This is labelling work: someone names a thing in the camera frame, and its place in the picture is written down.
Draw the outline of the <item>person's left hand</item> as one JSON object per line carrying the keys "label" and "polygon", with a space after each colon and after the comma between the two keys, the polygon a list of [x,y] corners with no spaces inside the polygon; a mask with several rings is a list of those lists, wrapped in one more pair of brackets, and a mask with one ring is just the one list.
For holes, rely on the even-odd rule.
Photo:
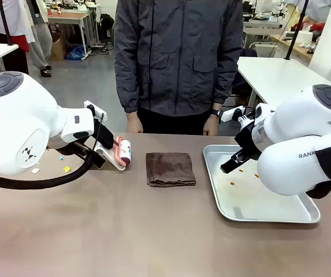
{"label": "person's left hand", "polygon": [[210,115],[203,127],[204,136],[217,136],[218,135],[219,119],[216,115]]}

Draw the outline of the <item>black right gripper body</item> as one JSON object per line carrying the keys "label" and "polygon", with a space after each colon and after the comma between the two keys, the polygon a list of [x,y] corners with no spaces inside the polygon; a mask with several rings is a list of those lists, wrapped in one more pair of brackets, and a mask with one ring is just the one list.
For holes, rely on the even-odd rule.
{"label": "black right gripper body", "polygon": [[241,150],[237,152],[237,157],[240,158],[259,158],[261,151],[256,147],[252,139],[252,130],[254,123],[249,123],[247,126],[236,135],[235,141],[240,146]]}

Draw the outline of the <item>person's right hand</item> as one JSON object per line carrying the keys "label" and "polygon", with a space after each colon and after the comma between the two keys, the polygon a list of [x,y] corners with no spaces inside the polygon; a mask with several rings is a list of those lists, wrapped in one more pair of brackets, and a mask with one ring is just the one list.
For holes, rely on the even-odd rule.
{"label": "person's right hand", "polygon": [[126,116],[127,116],[127,131],[129,133],[143,133],[143,126],[137,115],[137,112],[126,113]]}

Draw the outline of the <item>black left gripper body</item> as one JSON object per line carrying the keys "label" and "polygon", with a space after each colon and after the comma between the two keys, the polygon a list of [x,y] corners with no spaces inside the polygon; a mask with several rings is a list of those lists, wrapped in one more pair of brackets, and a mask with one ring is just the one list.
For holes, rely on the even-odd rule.
{"label": "black left gripper body", "polygon": [[98,119],[94,120],[94,137],[104,148],[112,149],[114,147],[113,133]]}

